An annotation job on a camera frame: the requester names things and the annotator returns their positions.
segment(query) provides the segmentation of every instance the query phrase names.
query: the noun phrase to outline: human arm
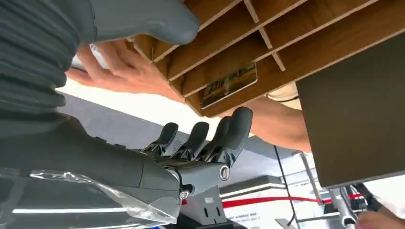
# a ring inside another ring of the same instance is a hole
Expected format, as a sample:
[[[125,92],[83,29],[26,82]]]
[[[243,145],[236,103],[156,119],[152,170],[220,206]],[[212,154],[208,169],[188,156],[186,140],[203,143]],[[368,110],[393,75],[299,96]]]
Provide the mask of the human arm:
[[[116,92],[159,94],[184,103],[161,73],[140,55],[128,50],[123,41],[97,44],[110,69],[102,69],[88,46],[78,57],[88,73],[70,69],[67,76],[81,84]],[[244,106],[253,111],[251,132],[277,146],[310,152],[308,134],[300,110],[286,107],[264,96]],[[233,109],[220,116],[231,114]]]
[[[379,212],[367,211],[360,214],[356,229],[405,229],[405,223],[383,207]]]

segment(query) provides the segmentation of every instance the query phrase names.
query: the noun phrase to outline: wooden shelf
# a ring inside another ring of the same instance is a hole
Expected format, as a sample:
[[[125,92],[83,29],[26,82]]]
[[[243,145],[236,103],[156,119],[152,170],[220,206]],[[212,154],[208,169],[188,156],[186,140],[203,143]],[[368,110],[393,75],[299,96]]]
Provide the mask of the wooden shelf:
[[[205,109],[203,114],[216,116],[404,32],[403,12],[405,1],[378,1],[288,46],[280,51],[287,69],[284,72],[272,57],[258,61],[258,83]]]
[[[403,0],[186,0],[197,37],[171,45],[136,37],[135,49],[196,113],[216,116],[405,29]],[[258,82],[201,109],[207,85],[255,62]]]

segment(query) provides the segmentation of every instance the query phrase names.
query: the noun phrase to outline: metal pole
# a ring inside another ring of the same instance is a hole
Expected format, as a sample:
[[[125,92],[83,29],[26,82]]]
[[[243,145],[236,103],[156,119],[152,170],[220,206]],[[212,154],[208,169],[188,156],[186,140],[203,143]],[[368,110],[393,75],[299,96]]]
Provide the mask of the metal pole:
[[[303,152],[301,152],[299,155],[301,156],[302,162],[304,163],[304,166],[305,166],[305,171],[307,172],[309,181],[311,182],[312,188],[314,189],[315,197],[316,197],[316,199],[321,200],[318,188],[316,187],[316,184],[315,184],[314,176],[312,175],[311,169],[309,168],[309,165],[308,165],[307,156]]]

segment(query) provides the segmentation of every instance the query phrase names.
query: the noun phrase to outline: plastic wrap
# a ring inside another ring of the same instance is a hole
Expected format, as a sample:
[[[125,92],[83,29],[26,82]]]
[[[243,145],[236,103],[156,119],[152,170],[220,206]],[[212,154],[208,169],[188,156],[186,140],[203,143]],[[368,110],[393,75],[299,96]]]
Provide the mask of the plastic wrap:
[[[33,170],[30,174],[30,177],[39,179],[93,184],[96,187],[98,187],[101,191],[103,191],[108,197],[114,200],[116,203],[120,204],[123,210],[126,211],[131,217],[153,221],[148,225],[137,225],[137,226],[133,225],[130,227],[134,229],[148,228],[152,226],[176,223],[177,221],[176,216],[178,215],[178,213],[176,215],[176,212],[180,210],[180,205],[178,205],[172,206],[171,208],[166,207],[165,209],[170,209],[171,211],[170,213],[163,212],[162,210],[154,207],[156,206],[156,202],[160,201],[159,199],[151,204],[146,204],[140,201],[139,199],[136,199],[135,197],[132,197],[112,187],[109,187],[108,185],[105,185],[99,181],[71,172]]]

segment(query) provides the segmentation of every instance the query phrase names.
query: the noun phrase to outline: wooden shelf divider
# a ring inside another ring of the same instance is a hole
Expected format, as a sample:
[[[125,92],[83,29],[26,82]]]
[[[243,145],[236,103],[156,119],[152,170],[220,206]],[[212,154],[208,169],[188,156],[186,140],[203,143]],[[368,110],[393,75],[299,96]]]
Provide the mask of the wooden shelf divider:
[[[255,4],[260,23],[254,23],[245,4],[239,3],[226,14],[200,31],[190,44],[180,46],[171,53],[169,79],[174,80],[197,65],[237,43],[264,25],[274,21],[306,0],[262,0]]]
[[[255,7],[252,4],[251,0],[243,0],[245,3],[245,6],[247,7],[247,10],[250,13],[250,16],[252,16],[252,19],[255,23],[259,23],[259,16],[256,13]]]
[[[291,28],[302,28],[301,18],[303,18],[303,21],[307,22],[311,20],[309,15],[302,14],[302,12],[311,10],[311,15],[324,14],[322,12],[323,10],[325,10],[323,8],[325,7],[325,4],[321,4],[321,2],[325,3],[326,1],[328,2],[328,5],[331,6],[331,9],[334,9],[335,13],[333,15],[329,14],[329,17],[323,17],[323,19],[319,20],[316,25],[304,27],[304,30],[300,30],[301,32],[299,33],[294,33],[293,36],[288,37],[284,40],[284,42],[280,42],[280,39],[277,40],[277,37],[274,35],[274,33],[286,33],[285,30],[287,29],[287,25]],[[305,37],[308,37],[309,35],[313,34],[316,31],[319,31],[322,28],[325,28],[328,25],[332,25],[334,22],[337,22],[344,17],[349,16],[351,13],[368,6],[373,2],[375,2],[375,0],[309,0],[308,2],[305,2],[302,5],[298,6],[296,9],[292,10],[288,14],[268,24],[264,31],[264,36],[263,32],[259,30],[265,40],[267,47],[269,47],[269,45],[274,46],[272,37],[275,37],[274,39],[278,41],[277,49],[268,49],[266,51],[266,48],[260,45],[261,42],[259,42],[256,38],[249,36],[245,38],[248,39],[247,41],[244,42],[244,39],[239,41],[238,43],[225,49],[224,51],[220,52],[219,54],[215,55],[206,62],[196,66],[194,69],[186,73],[182,94],[184,97],[190,96],[191,94],[205,88],[208,84],[221,79],[221,77],[223,77],[224,75],[236,71],[238,68],[242,68],[249,62],[258,61],[270,55],[272,55],[276,62],[279,64],[280,70],[284,71],[285,65],[281,61],[281,58],[277,51],[280,51],[282,48],[285,48],[288,45],[291,45]]]
[[[378,0],[309,0],[265,26],[273,45],[266,58]]]
[[[186,0],[184,4],[200,20],[200,30],[202,30],[241,1],[242,0]],[[154,61],[160,61],[178,46],[177,44],[158,41],[153,58]]]
[[[154,37],[142,34],[134,37],[133,46],[143,58],[151,61],[156,43],[157,40]]]
[[[277,65],[278,65],[278,67],[280,68],[280,70],[281,70],[282,72],[285,71],[285,70],[286,70],[286,67],[285,67],[283,61],[281,60],[281,57],[280,57],[280,55],[278,54],[278,52],[273,53],[272,56],[273,56],[274,60],[276,61],[276,63],[277,63]]]
[[[260,33],[260,35],[262,35],[262,38],[265,41],[267,48],[272,49],[273,45],[271,44],[270,38],[268,37],[268,34],[267,34],[265,28],[260,28],[259,33]]]
[[[203,111],[200,104],[200,95],[198,93],[192,94],[191,96],[187,97],[186,103],[196,114],[198,114],[199,116],[203,116]]]
[[[216,116],[404,32],[403,12],[403,0],[381,0],[365,7],[281,50],[287,68],[283,72],[272,57],[258,61],[256,84],[204,109],[203,115]]]

